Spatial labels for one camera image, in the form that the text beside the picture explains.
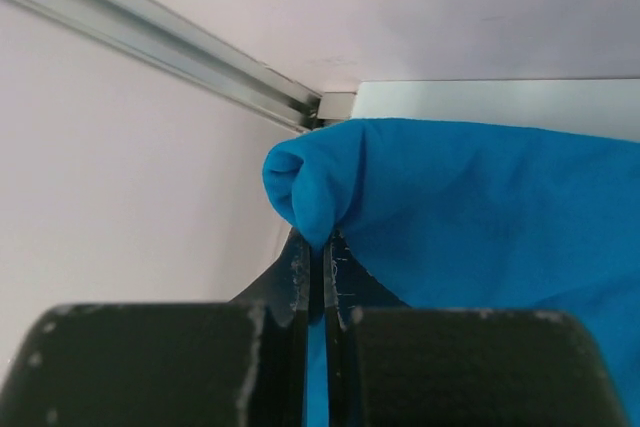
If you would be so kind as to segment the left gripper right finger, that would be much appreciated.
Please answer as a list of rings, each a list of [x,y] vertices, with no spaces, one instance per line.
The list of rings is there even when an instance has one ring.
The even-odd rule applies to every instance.
[[[334,234],[323,253],[333,426],[625,426],[593,337],[549,310],[413,309]]]

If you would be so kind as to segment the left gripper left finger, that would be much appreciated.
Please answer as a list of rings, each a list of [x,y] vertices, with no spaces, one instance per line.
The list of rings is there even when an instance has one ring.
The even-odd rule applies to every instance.
[[[302,426],[311,256],[277,260],[222,303],[69,304],[26,334],[5,426]]]

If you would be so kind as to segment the blue t shirt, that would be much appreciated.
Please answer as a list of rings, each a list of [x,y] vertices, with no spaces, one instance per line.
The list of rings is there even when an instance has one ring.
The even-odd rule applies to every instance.
[[[531,128],[351,120],[276,145],[274,209],[321,252],[340,231],[420,308],[564,310],[639,420],[639,146]]]

